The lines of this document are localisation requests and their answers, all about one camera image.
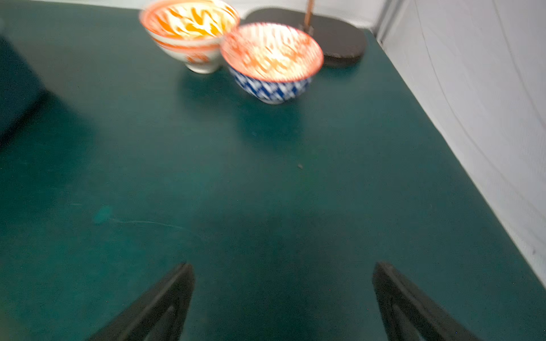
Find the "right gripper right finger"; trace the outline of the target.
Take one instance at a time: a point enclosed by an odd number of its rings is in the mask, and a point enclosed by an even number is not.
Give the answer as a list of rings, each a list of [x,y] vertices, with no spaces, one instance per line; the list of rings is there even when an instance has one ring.
[[[373,288],[389,340],[478,340],[388,262],[375,264]]]

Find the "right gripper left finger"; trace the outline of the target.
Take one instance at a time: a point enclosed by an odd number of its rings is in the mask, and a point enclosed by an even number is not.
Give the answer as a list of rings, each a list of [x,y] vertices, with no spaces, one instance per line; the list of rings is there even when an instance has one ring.
[[[192,265],[181,263],[89,339],[179,340],[194,288]]]

